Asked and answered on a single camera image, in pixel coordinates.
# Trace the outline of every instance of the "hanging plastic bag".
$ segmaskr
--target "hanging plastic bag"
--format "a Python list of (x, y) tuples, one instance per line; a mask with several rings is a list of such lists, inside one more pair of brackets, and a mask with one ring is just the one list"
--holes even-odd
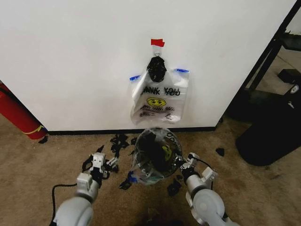
[(130, 78), (134, 86), (134, 106), (131, 111), (134, 124), (143, 120), (174, 124), (182, 118), (189, 71), (167, 70), (159, 55), (151, 59), (141, 76)]
[(181, 146), (170, 130), (145, 129), (135, 144), (128, 181), (145, 185), (157, 183), (178, 169), (176, 160), (180, 156)]

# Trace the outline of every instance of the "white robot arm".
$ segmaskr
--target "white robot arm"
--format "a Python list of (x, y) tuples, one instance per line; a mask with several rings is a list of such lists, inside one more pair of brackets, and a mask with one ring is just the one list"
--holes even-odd
[[(186, 161), (179, 156), (181, 173), (187, 185), (186, 200), (193, 217), (199, 224), (208, 223), (210, 226), (239, 226), (225, 214), (225, 207), (221, 197), (210, 190), (212, 181), (217, 173), (207, 167), (202, 176), (194, 171), (199, 157), (190, 153)], [(105, 154), (96, 152), (83, 163), (83, 171), (86, 165), (91, 163), (90, 174), (80, 173), (77, 177), (77, 191), (75, 197), (64, 201), (59, 207), (51, 226), (89, 226), (93, 209), (92, 203), (97, 198), (98, 189), (102, 180), (107, 179), (109, 171), (118, 168), (118, 158), (105, 159)]]
[(60, 205), (51, 226), (90, 225), (93, 216), (92, 203), (97, 198), (102, 180), (109, 178), (109, 171), (117, 170), (118, 158), (114, 157), (108, 161), (105, 154), (96, 152), (83, 163), (83, 171), (87, 170), (88, 163), (92, 164), (89, 168), (90, 174), (79, 174), (75, 196)]
[(194, 171), (198, 161), (201, 161), (199, 156), (190, 153), (180, 167), (188, 190), (186, 200), (193, 217), (200, 225), (239, 226), (225, 214), (225, 206), (218, 193), (210, 189), (217, 173), (208, 166), (200, 176)]

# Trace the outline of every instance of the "red tape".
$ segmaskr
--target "red tape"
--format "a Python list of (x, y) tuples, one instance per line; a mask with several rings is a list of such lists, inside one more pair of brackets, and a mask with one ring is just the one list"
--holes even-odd
[(151, 39), (150, 44), (154, 46), (160, 46), (163, 47), (165, 42), (163, 42), (163, 39)]

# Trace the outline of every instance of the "yellow smiley face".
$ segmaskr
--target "yellow smiley face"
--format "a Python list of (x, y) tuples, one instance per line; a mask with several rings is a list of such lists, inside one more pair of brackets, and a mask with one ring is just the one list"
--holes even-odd
[(154, 97), (148, 98), (147, 103), (153, 107), (162, 107), (166, 105), (165, 100), (162, 100), (160, 98), (154, 98)]
[(172, 151), (168, 146), (162, 146), (163, 151), (165, 152), (165, 161), (168, 161), (171, 157)]

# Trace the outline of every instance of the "red fire extinguisher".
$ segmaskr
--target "red fire extinguisher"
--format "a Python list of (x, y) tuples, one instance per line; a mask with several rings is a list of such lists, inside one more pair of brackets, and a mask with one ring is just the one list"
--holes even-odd
[(40, 139), (46, 135), (46, 129), (40, 125), (2, 83), (0, 83), (0, 113), (30, 139)]

